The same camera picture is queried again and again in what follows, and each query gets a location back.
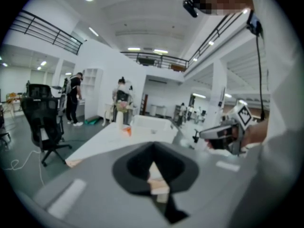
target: black metal railing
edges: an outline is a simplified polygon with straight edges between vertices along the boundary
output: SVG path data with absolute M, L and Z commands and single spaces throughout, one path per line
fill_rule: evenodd
M 177 58 L 170 57 L 166 55 L 157 55 L 153 53 L 144 53 L 144 52 L 121 52 L 127 57 L 131 58 L 138 64 L 144 66 L 155 66 L 173 69 L 174 71 L 184 72 L 188 68 L 188 61 Z
M 212 46 L 209 44 L 209 42 L 215 42 L 225 32 L 226 29 L 228 29 L 240 16 L 242 16 L 242 14 L 243 13 L 241 12 L 239 14 L 226 15 L 190 58 L 189 66 L 196 63 L 198 59 L 204 54 L 204 52 Z
M 76 55 L 82 45 L 82 43 L 73 36 L 25 10 L 21 10 L 10 29 L 34 36 Z

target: black pants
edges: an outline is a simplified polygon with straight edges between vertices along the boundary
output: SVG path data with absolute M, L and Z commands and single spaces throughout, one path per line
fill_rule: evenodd
M 182 125 L 182 119 L 183 119 L 183 116 L 179 116 L 179 119 L 177 121 L 177 126 L 179 127 L 180 125 Z
M 78 105 L 77 97 L 76 96 L 71 96 L 70 94 L 67 94 L 67 102 L 66 102 L 66 117 L 69 121 L 71 121 L 71 116 L 73 118 L 73 122 L 77 123 L 77 118 L 76 118 L 76 109 Z

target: gray table surface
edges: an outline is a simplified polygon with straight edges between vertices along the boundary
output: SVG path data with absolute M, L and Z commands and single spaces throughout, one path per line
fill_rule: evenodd
M 256 173 L 261 146 L 250 149 L 246 158 L 220 156 L 185 149 L 164 143 L 167 147 L 194 160 L 199 176 L 188 191 L 173 194 L 176 207 L 186 212 L 186 218 L 176 227 L 225 227 L 247 185 Z M 128 146 L 85 159 L 42 188 L 34 197 L 46 209 L 74 179 L 82 179 L 87 187 L 64 218 L 76 227 L 154 228 L 170 226 L 157 210 L 151 198 L 127 193 L 112 175 L 112 166 L 121 156 L 142 144 Z M 238 172 L 216 166 L 218 161 L 239 165 Z

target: sleeve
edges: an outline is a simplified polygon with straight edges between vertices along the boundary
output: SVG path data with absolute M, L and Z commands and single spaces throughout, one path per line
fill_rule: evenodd
M 76 86 L 80 86 L 80 83 L 81 83 L 80 78 L 77 78 Z

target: backpack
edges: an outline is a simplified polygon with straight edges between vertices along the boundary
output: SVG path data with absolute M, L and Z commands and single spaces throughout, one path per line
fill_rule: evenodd
M 67 94 L 69 94 L 69 93 L 71 93 L 71 91 L 72 91 L 72 89 L 75 89 L 76 88 L 76 86 L 74 86 L 73 88 L 72 88 L 72 86 L 71 86 L 71 80 L 73 79 L 73 78 L 76 78 L 77 76 L 76 75 L 74 75 L 74 76 L 71 76 L 70 77 L 70 79 L 67 81 L 67 87 L 66 87 L 66 95 Z

